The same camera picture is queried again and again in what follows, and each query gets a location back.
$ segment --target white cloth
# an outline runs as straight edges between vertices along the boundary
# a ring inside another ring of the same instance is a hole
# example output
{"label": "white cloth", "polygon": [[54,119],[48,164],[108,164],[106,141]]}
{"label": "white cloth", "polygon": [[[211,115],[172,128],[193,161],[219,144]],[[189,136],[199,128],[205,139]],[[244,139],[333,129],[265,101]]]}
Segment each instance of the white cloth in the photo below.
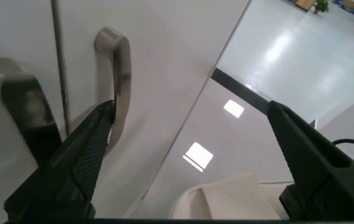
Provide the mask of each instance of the white cloth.
{"label": "white cloth", "polygon": [[174,203],[169,218],[287,219],[279,195],[290,183],[260,184],[254,173],[196,186]]}

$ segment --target white towel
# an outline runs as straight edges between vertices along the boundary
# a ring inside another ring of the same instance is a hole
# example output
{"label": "white towel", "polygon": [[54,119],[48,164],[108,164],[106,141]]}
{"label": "white towel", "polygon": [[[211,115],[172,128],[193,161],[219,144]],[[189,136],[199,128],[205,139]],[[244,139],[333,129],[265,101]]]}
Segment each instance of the white towel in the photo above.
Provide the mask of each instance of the white towel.
{"label": "white towel", "polygon": [[280,219],[254,173],[206,184],[201,188],[212,219]]}

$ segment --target black trim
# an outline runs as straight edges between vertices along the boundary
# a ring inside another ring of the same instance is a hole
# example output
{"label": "black trim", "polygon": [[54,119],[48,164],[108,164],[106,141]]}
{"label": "black trim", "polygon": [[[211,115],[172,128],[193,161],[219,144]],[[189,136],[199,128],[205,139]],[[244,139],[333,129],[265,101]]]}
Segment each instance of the black trim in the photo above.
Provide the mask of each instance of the black trim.
{"label": "black trim", "polygon": [[[236,81],[234,78],[230,77],[218,68],[215,69],[212,79],[266,115],[269,102],[257,93],[245,87],[243,84]],[[315,120],[313,120],[310,125],[314,128]]]}

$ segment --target white cabinet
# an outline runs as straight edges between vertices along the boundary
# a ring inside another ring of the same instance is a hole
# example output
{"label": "white cabinet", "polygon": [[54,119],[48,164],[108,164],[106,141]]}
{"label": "white cabinet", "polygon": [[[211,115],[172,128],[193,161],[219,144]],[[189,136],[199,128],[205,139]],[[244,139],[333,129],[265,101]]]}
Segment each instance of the white cabinet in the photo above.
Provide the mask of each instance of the white cabinet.
{"label": "white cabinet", "polygon": [[[63,109],[50,1],[0,0],[0,57],[10,57],[39,80],[59,128]],[[4,201],[36,164],[7,111],[0,104],[0,223]]]}
{"label": "white cabinet", "polygon": [[60,0],[72,127],[111,96],[109,65],[95,54],[102,27],[131,45],[124,132],[103,161],[96,217],[122,217],[150,186],[247,5],[245,0]]}
{"label": "white cabinet", "polygon": [[[121,139],[103,161],[93,198],[97,217],[128,215],[149,188],[247,3],[248,0],[58,0],[63,40],[63,48],[58,50],[65,59],[72,129],[93,106],[113,97],[109,61],[94,50],[98,31],[110,26],[131,44],[129,114]],[[0,57],[14,58],[36,75],[62,131],[50,1],[0,0]],[[6,119],[8,126],[0,128],[0,137],[16,131],[1,106],[0,113],[0,120]],[[0,141],[0,151],[9,154],[4,157],[11,157],[14,147],[24,145],[21,139],[19,145],[11,144],[9,141],[18,135],[10,136],[6,138],[8,142]],[[18,163],[20,159],[16,157],[0,161],[0,169],[4,171]],[[0,196],[1,205],[9,194],[10,191]],[[3,222],[2,206],[0,212]]]}

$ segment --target metal handle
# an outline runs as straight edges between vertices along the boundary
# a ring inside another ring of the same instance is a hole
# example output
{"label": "metal handle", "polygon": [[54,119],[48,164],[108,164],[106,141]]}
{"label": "metal handle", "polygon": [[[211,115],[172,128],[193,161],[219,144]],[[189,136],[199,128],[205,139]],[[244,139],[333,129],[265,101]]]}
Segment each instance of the metal handle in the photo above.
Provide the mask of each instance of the metal handle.
{"label": "metal handle", "polygon": [[35,76],[9,58],[0,58],[0,102],[37,164],[44,165],[62,143],[57,124]]}
{"label": "metal handle", "polygon": [[128,39],[110,27],[99,31],[95,39],[95,49],[109,58],[113,71],[116,115],[107,153],[119,141],[126,122],[131,96],[131,54]]}

